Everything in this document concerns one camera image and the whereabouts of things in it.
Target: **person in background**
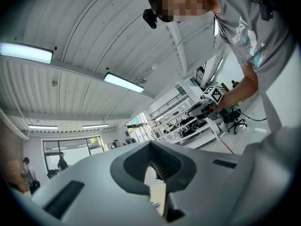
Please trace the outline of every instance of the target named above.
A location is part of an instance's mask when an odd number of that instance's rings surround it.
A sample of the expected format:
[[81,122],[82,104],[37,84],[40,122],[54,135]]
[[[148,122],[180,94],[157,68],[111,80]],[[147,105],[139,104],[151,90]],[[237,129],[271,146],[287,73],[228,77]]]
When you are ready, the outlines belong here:
[[237,82],[237,81],[231,81],[231,82],[232,82],[232,87],[233,88],[235,88],[239,84],[239,82]]
[[25,157],[23,162],[25,163],[24,171],[21,173],[21,177],[26,178],[29,183],[30,193],[33,193],[40,187],[40,183],[37,181],[36,172],[32,165],[29,164],[30,160]]
[[64,159],[64,154],[63,152],[60,152],[60,159],[58,160],[58,165],[61,168],[62,171],[64,171],[66,168],[68,168],[68,164]]

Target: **hand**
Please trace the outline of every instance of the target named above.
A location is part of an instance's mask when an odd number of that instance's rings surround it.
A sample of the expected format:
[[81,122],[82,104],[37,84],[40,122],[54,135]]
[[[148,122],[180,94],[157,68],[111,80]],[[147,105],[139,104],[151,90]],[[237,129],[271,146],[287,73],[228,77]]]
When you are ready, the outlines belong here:
[[218,104],[217,111],[214,111],[214,105],[213,105],[213,103],[209,105],[211,113],[213,113],[213,112],[220,112],[225,107],[225,102],[224,102],[223,99],[224,99],[224,97],[221,99],[220,103]]

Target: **red cable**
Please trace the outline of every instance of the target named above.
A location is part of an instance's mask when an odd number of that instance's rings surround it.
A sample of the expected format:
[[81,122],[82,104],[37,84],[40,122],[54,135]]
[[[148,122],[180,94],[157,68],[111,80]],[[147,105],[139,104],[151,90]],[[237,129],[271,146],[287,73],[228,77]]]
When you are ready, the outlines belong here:
[[234,152],[230,149],[230,147],[227,146],[226,143],[224,143],[224,145],[229,149],[229,151],[230,151],[232,154],[234,154]]

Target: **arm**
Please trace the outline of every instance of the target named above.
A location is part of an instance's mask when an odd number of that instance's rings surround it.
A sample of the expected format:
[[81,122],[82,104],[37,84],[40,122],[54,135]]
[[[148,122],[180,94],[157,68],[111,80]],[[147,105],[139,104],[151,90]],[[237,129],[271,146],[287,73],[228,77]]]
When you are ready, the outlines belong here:
[[24,168],[24,171],[21,173],[21,177],[28,178],[29,173],[27,167]]
[[251,97],[258,90],[257,75],[253,70],[252,64],[241,64],[244,79],[231,91],[224,94],[218,105],[218,111],[226,106],[233,105],[239,101]]

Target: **black office chair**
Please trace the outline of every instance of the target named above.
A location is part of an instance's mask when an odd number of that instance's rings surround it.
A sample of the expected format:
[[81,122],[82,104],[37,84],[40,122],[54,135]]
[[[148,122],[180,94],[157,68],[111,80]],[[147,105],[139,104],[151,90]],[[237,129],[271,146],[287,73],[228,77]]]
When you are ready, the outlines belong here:
[[234,135],[237,134],[236,132],[236,127],[239,126],[239,125],[245,125],[246,127],[248,126],[247,124],[245,123],[241,123],[242,121],[245,122],[245,119],[241,119],[241,120],[238,120],[238,118],[240,117],[240,109],[238,109],[238,111],[234,111],[234,109],[231,107],[231,112],[228,112],[226,109],[222,109],[220,111],[220,115],[222,116],[223,118],[223,121],[225,124],[229,124],[229,123],[232,123],[230,128],[228,128],[228,132],[230,132],[230,129],[234,128]]

